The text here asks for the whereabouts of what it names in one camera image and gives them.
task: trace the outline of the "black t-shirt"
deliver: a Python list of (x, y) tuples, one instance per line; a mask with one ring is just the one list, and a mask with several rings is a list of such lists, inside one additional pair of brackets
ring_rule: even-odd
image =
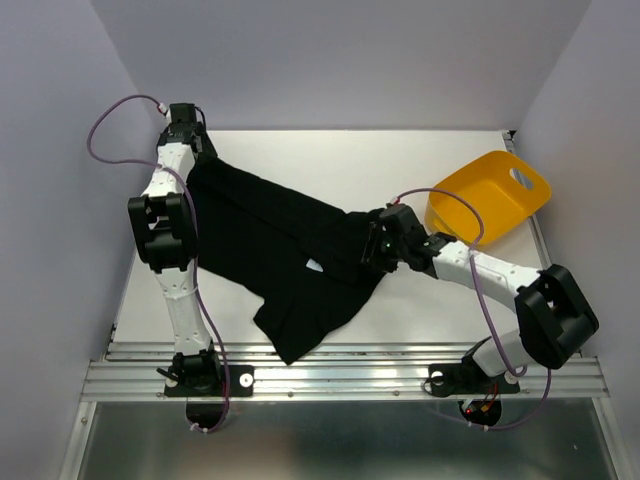
[(383, 277), (360, 264), (382, 209), (345, 213), (219, 158), (200, 160), (188, 188), (198, 264), (264, 298), (254, 321), (287, 364), (351, 320)]

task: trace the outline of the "purple cable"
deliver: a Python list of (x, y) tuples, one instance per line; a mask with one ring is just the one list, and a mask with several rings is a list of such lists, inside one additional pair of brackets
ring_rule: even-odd
[[(186, 185), (185, 181), (182, 179), (182, 177), (180, 177), (178, 172), (176, 172), (172, 168), (164, 167), (162, 165), (159, 165), (156, 162), (151, 162), (151, 161), (147, 161), (147, 160), (139, 160), (139, 159), (135, 159), (135, 158), (127, 158), (127, 159), (123, 159), (123, 160), (114, 160), (114, 159), (104, 158), (104, 157), (101, 157), (100, 155), (98, 155), (97, 153), (95, 153), (94, 150), (93, 150), (93, 136), (95, 135), (97, 128), (104, 121), (104, 119), (107, 118), (111, 112), (113, 112), (116, 108), (118, 108), (123, 103), (128, 102), (129, 100), (136, 99), (136, 98), (143, 98), (143, 99), (151, 100), (153, 103), (156, 104), (156, 109), (158, 110), (158, 112), (160, 112), (162, 114), (162, 111), (160, 110), (160, 108), (161, 108), (160, 102), (158, 100), (156, 100), (155, 98), (149, 96), (149, 95), (135, 94), (135, 95), (129, 95), (128, 97), (124, 97), (124, 98), (118, 100), (113, 105), (111, 105), (102, 115), (100, 115), (98, 120), (96, 120), (96, 122), (93, 124), (93, 126), (89, 130), (89, 134), (87, 136), (87, 151), (89, 152), (89, 155), (91, 155), (92, 158), (94, 158), (95, 160), (97, 160), (100, 163), (106, 163), (108, 165), (124, 165), (124, 164), (144, 165), (146, 167), (150, 167), (150, 168), (153, 168), (153, 169), (163, 170), (163, 171), (169, 173), (170, 175), (172, 175), (176, 179), (176, 182), (178, 182), (178, 184), (182, 188), (182, 190), (184, 192), (184, 196), (187, 199), (187, 204), (189, 205), (189, 211), (191, 212), (191, 217), (193, 218), (193, 225), (194, 225), (194, 228), (195, 228), (195, 231), (196, 231), (196, 236), (197, 236), (198, 235), (198, 221), (197, 221), (197, 217), (196, 217), (196, 210), (195, 210), (195, 207), (194, 207), (193, 198), (191, 198), (191, 193), (189, 193), (189, 190), (187, 189), (187, 185)], [(204, 317), (206, 318), (207, 322), (209, 323), (209, 326), (211, 327), (211, 330), (213, 331), (213, 334), (215, 335), (216, 340), (218, 342), (218, 346), (220, 347), (220, 356), (222, 357), (222, 366), (223, 366), (223, 369), (224, 369), (225, 378), (227, 379), (227, 381), (224, 383), (224, 407), (222, 409), (222, 415), (220, 416), (220, 420), (218, 420), (218, 423), (216, 423), (212, 428), (208, 429), (207, 431), (203, 430), (202, 428), (200, 428), (197, 425), (193, 425), (193, 424), (190, 423), (192, 428), (194, 428), (195, 430), (197, 430), (199, 432), (202, 432), (202, 433), (210, 433), (210, 432), (214, 432), (214, 431), (218, 430), (222, 426), (222, 424), (224, 423), (224, 420), (227, 418), (227, 414), (229, 413), (229, 406), (230, 406), (230, 398), (229, 397), (230, 397), (231, 385), (230, 385), (230, 382), (229, 382), (228, 379), (231, 378), (231, 375), (229, 373), (229, 362), (227, 361), (227, 352), (226, 352), (226, 350), (224, 348), (224, 342), (222, 341), (222, 337), (220, 336), (220, 333), (218, 332), (218, 329), (216, 328), (215, 323), (213, 323), (211, 315), (209, 314), (207, 308), (204, 305), (204, 301), (202, 300), (202, 295), (200, 294), (200, 289), (198, 288), (198, 258), (197, 257), (194, 259), (193, 283), (194, 283), (194, 287), (196, 289), (196, 299), (198, 301), (198, 305), (200, 305), (200, 309), (202, 310), (202, 313), (204, 314)]]
[[(473, 216), (476, 217), (476, 220), (478, 221), (478, 227), (479, 227), (479, 230), (480, 230), (480, 232), (478, 233), (478, 236), (476, 237), (476, 239), (469, 246), (469, 248), (472, 251), (475, 250), (476, 246), (478, 245), (478, 242), (482, 239), (482, 237), (484, 235), (484, 230), (485, 230), (484, 222), (482, 221), (482, 217), (480, 216), (480, 213), (478, 213), (478, 211), (473, 207), (473, 205), (471, 205), (469, 202), (467, 202), (461, 196), (456, 195), (453, 192), (449, 192), (447, 190), (443, 190), (441, 188), (423, 187), (423, 188), (414, 188), (413, 190), (407, 190), (406, 192), (401, 193), (400, 195), (398, 195), (398, 196), (396, 196), (394, 198), (394, 201), (392, 203), (399, 202), (402, 198), (406, 197), (407, 195), (411, 195), (411, 194), (414, 194), (414, 193), (422, 193), (422, 192), (434, 192), (434, 193), (441, 193), (443, 195), (447, 195), (447, 196), (449, 196), (451, 198), (454, 198), (454, 199), (458, 200), (460, 203), (462, 203), (465, 207), (467, 207), (469, 209), (469, 211), (473, 214)], [(480, 280), (480, 275), (478, 274), (478, 269), (476, 268), (476, 262), (475, 262), (475, 258), (474, 258), (473, 254), (471, 254), (469, 256), (469, 267), (471, 268), (471, 278), (473, 280), (473, 286), (475, 288), (476, 295), (478, 297), (478, 302), (480, 303), (480, 308), (482, 309), (482, 313), (484, 315), (484, 318), (487, 321), (487, 326), (489, 327), (489, 331), (491, 332), (491, 337), (493, 338), (493, 341), (496, 344), (496, 348), (498, 349), (498, 353), (500, 354), (500, 358), (502, 359), (504, 365), (507, 367), (507, 370), (509, 371), (509, 373), (511, 373), (511, 375), (513, 375), (514, 377), (522, 377), (522, 376), (525, 375), (525, 373), (527, 373), (527, 367), (524, 366), (520, 372), (517, 372), (516, 369), (513, 368), (513, 365), (511, 365), (511, 362), (509, 361), (509, 359), (507, 358), (507, 353), (505, 352), (504, 347), (502, 346), (502, 342), (500, 341), (500, 337), (498, 336), (498, 332), (496, 330), (496, 327), (493, 324), (493, 320), (491, 319), (491, 314), (489, 313), (489, 308), (487, 306), (487, 302), (484, 299), (484, 293), (482, 291), (482, 281)], [(542, 397), (540, 398), (540, 403), (538, 404), (538, 406), (535, 409), (533, 409), (528, 415), (523, 417), (521, 420), (518, 420), (517, 422), (514, 422), (514, 423), (509, 424), (509, 425), (490, 427), (489, 430), (498, 430), (498, 431), (499, 430), (509, 430), (511, 428), (519, 427), (520, 425), (528, 422), (535, 415), (538, 414), (538, 412), (540, 411), (540, 408), (542, 407), (542, 405), (544, 404), (545, 400), (549, 396), (549, 391), (550, 390), (551, 390), (551, 370), (549, 369), (547, 371), (547, 385), (545, 387), (544, 393), (542, 394)], [(436, 415), (438, 415), (438, 416), (440, 416), (440, 417), (448, 418), (449, 420), (459, 421), (459, 422), (467, 424), (467, 422), (465, 422), (464, 420), (460, 420), (460, 419), (457, 419), (457, 418), (449, 417), (448, 415), (443, 415), (440, 412), (436, 412), (435, 410), (431, 410), (431, 412), (436, 414)]]

